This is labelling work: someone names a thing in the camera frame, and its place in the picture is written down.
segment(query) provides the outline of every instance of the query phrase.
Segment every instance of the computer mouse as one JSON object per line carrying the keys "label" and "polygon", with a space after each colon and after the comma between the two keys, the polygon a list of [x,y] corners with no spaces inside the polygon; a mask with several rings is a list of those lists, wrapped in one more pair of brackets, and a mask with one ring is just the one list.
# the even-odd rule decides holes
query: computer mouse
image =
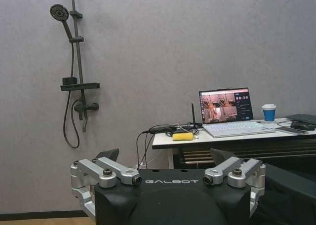
{"label": "computer mouse", "polygon": [[315,125],[311,125],[308,123],[304,123],[304,122],[293,122],[291,124],[291,128],[293,129],[297,129],[297,130],[315,130]]}

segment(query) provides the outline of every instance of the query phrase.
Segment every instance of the paper cup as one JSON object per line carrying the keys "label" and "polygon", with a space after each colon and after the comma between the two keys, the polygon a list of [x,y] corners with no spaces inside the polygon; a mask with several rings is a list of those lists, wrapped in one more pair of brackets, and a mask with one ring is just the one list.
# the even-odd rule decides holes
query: paper cup
{"label": "paper cup", "polygon": [[274,104],[264,104],[261,109],[263,110],[263,115],[265,117],[265,121],[274,121],[276,115],[276,105]]}

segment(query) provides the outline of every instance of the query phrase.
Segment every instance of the white desk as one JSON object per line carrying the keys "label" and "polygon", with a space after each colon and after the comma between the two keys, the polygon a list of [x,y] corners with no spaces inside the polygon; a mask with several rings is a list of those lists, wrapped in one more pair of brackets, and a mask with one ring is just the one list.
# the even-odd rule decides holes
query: white desk
{"label": "white desk", "polygon": [[[275,123],[266,123],[267,128],[277,128],[280,127],[277,125],[278,122],[286,121],[286,118],[279,118],[275,120]],[[283,123],[284,126],[289,126],[289,123]],[[307,135],[292,135],[289,133],[276,131],[274,133],[266,134],[255,134],[255,135],[242,135],[242,136],[232,136],[232,137],[223,137],[223,138],[213,138],[209,133],[204,129],[199,130],[199,134],[196,135],[198,139],[193,139],[192,141],[173,141],[171,137],[166,136],[165,133],[156,134],[153,141],[153,149],[165,149],[168,150],[168,161],[169,168],[173,168],[173,149],[182,148],[182,147],[198,147],[205,145],[207,143],[233,143],[233,142],[243,142],[243,141],[259,141],[259,140],[268,140],[268,139],[313,139],[316,138],[316,130],[309,131]]]}

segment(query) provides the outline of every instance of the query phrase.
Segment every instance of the white cup lid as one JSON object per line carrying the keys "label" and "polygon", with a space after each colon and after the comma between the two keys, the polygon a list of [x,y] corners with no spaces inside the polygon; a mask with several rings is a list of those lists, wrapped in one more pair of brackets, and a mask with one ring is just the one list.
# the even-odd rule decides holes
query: white cup lid
{"label": "white cup lid", "polygon": [[264,105],[261,107],[262,110],[274,110],[274,109],[276,109],[276,108],[277,108],[277,106],[274,105],[274,104],[264,104]]}

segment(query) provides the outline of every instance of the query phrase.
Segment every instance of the baseboard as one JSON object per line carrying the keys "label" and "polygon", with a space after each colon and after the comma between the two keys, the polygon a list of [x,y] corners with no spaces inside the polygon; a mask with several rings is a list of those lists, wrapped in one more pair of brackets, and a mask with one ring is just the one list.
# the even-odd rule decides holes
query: baseboard
{"label": "baseboard", "polygon": [[55,219],[87,217],[82,210],[31,212],[22,214],[0,214],[0,221],[27,220],[27,219]]}

